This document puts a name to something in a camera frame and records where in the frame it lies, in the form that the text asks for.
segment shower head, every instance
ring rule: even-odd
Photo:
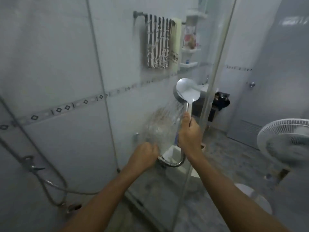
[[[174,86],[173,94],[178,102],[192,104],[200,98],[201,91],[192,79],[182,78]]]

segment corner shelf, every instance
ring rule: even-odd
[[[187,16],[192,16],[192,17],[197,16],[197,17],[206,19],[208,17],[208,14],[205,14],[203,12],[196,11],[196,10],[188,10]]]
[[[198,65],[198,62],[192,62],[192,63],[180,63],[180,67],[189,68],[189,67],[195,67]]]
[[[190,53],[190,54],[194,54],[197,51],[200,51],[201,48],[195,48],[195,49],[186,49],[186,48],[182,48],[181,51],[183,53]]]

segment black and white towel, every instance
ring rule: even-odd
[[[147,65],[150,68],[167,68],[169,62],[169,40],[172,19],[148,14],[147,27]]]

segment white door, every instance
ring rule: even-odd
[[[269,122],[309,119],[308,10],[309,0],[282,0],[228,137],[257,148],[257,134]]]

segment hand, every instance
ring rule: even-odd
[[[152,145],[145,142],[139,145],[129,159],[127,166],[142,174],[148,168],[152,167],[159,156],[159,148],[157,145]]]
[[[188,112],[185,112],[178,132],[178,145],[190,161],[192,157],[202,154],[202,132],[200,126]]]

